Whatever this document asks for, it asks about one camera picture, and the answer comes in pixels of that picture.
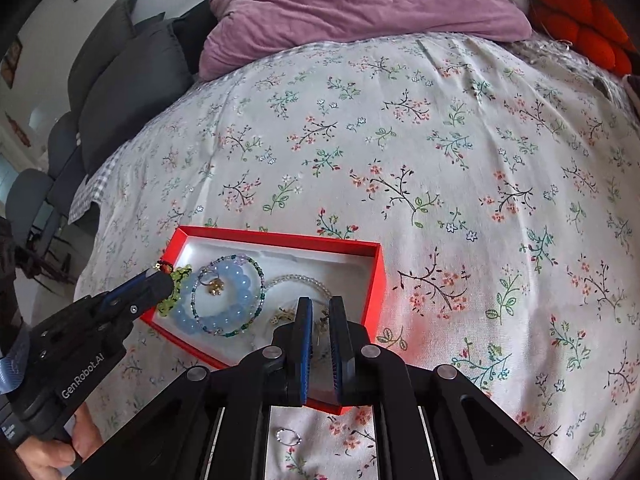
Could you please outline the person's left hand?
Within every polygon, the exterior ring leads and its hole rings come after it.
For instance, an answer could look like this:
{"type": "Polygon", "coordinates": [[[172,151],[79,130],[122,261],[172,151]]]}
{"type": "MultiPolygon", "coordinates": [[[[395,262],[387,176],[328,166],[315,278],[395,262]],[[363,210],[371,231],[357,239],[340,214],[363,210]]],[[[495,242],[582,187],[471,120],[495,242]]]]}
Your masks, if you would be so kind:
{"type": "Polygon", "coordinates": [[[93,421],[88,405],[83,403],[75,412],[71,444],[29,437],[15,452],[32,478],[56,480],[64,478],[61,470],[72,466],[76,455],[85,460],[102,444],[100,430],[93,421]]]}

